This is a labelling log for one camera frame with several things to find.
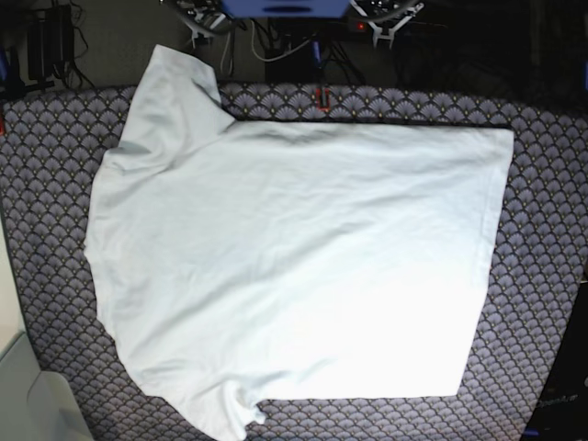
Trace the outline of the white T-shirt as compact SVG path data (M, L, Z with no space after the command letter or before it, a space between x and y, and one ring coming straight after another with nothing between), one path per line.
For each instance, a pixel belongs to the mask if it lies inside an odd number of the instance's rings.
M265 400L454 396L513 154L505 129L239 121L157 46L92 185L98 320L217 440Z

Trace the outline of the red black table clamp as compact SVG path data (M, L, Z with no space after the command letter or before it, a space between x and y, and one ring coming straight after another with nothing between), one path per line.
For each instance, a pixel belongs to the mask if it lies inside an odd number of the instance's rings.
M328 112L331 108L330 90L326 87L316 89L316 105L320 111Z

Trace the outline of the black box with lettering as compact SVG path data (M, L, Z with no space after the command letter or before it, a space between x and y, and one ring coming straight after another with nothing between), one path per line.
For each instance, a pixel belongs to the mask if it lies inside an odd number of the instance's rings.
M587 285L582 283L523 440L587 438L587 338Z

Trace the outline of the black power strip red light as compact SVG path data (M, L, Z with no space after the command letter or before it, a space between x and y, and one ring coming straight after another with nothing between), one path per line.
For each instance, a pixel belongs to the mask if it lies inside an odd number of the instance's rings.
M417 28L417 29L433 29L443 30L449 29L449 25L443 23L435 23L430 21L416 20L414 17L409 20L393 19L389 22L384 23L373 23L368 22L361 18L350 18L350 22L359 23L359 28L370 28L373 32L388 33L392 29L400 30L402 28Z

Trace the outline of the blue box at top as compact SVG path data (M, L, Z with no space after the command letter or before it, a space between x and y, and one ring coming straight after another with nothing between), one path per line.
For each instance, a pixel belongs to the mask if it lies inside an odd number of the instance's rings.
M222 0L232 17L340 18L350 0Z

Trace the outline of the white plastic bin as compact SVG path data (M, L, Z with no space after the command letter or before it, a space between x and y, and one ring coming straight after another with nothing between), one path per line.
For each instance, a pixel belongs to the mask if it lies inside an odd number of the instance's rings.
M1 351L1 438L93 438L67 379L40 368L24 333Z

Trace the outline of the black adapter on floor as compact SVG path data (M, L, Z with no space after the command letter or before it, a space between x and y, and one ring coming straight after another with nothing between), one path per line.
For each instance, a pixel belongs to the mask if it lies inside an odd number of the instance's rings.
M58 5L43 10L43 17L28 28L28 77L42 82L54 76L65 80L66 67L74 60L72 7Z

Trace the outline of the patterned fan-print table cloth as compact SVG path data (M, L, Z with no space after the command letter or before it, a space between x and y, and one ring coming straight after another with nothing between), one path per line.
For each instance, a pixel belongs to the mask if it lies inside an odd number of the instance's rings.
M6 103L1 208L28 336L63 374L98 440L199 440L141 393L96 318L83 242L91 184L120 137L133 89L60 92ZM224 84L238 119L506 127L514 132L488 299L454 398L267 401L252 440L523 440L587 261L587 121L498 99L371 86Z

